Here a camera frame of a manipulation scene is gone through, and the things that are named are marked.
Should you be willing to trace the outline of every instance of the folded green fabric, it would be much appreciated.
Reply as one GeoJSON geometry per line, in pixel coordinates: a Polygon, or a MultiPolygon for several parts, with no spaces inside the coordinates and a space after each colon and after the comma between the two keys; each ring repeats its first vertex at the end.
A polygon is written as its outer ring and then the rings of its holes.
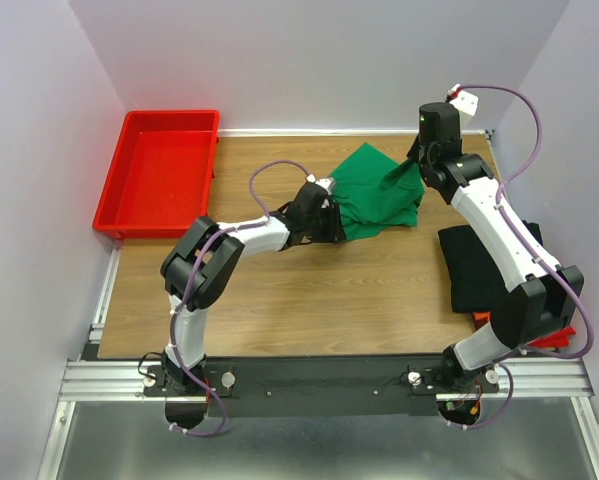
{"type": "Polygon", "coordinates": [[[373,237],[393,225],[417,225],[424,189],[411,160],[399,165],[364,143],[330,175],[337,182],[332,196],[347,240],[373,237]]]}

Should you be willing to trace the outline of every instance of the gray floor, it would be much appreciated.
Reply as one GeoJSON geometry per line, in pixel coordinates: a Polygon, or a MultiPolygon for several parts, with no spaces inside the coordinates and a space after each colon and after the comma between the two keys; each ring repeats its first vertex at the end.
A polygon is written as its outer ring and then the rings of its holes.
{"type": "MultiPolygon", "coordinates": [[[[488,402],[486,413],[498,406],[488,402]]],[[[516,399],[495,424],[463,432],[438,418],[233,419],[229,432],[169,432],[163,405],[80,404],[59,478],[594,478],[572,403],[516,399]]]]}

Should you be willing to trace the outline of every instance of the black wire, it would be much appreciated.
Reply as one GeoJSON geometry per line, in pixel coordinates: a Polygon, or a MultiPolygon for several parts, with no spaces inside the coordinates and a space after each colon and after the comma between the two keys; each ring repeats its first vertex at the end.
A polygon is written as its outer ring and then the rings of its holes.
{"type": "Polygon", "coordinates": [[[154,373],[150,373],[149,371],[145,371],[142,372],[141,371],[141,365],[143,365],[143,362],[146,361],[146,358],[148,358],[150,355],[154,355],[156,357],[160,357],[161,358],[161,354],[159,352],[148,352],[146,353],[143,357],[141,357],[139,359],[139,363],[137,364],[137,371],[139,372],[140,375],[143,375],[146,378],[151,378],[152,380],[157,380],[157,377],[155,376],[154,373]]]}

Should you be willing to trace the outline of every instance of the red container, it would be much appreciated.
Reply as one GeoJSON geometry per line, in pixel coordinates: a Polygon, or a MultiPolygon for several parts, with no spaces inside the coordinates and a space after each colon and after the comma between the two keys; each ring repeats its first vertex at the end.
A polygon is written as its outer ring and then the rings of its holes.
{"type": "Polygon", "coordinates": [[[215,110],[129,112],[92,226],[112,238],[180,237],[205,215],[215,110]]]}

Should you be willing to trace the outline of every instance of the gray wall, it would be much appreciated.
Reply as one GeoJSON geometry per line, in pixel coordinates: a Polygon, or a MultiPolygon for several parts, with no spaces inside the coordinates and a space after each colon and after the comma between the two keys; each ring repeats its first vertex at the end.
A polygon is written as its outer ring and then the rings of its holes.
{"type": "MultiPolygon", "coordinates": [[[[70,0],[126,109],[223,128],[416,128],[457,82],[518,86],[567,0],[70,0]]],[[[510,100],[483,96],[473,128],[510,100]]]]}
{"type": "MultiPolygon", "coordinates": [[[[568,7],[521,89],[543,117],[545,143],[509,193],[522,216],[541,224],[549,249],[586,277],[583,299],[596,328],[586,366],[599,415],[599,0],[568,7]]],[[[495,134],[504,176],[525,160],[533,141],[531,117],[515,102],[495,134]]]]}
{"type": "Polygon", "coordinates": [[[90,223],[123,108],[70,6],[0,2],[0,479],[36,478],[110,242],[90,223]]]}

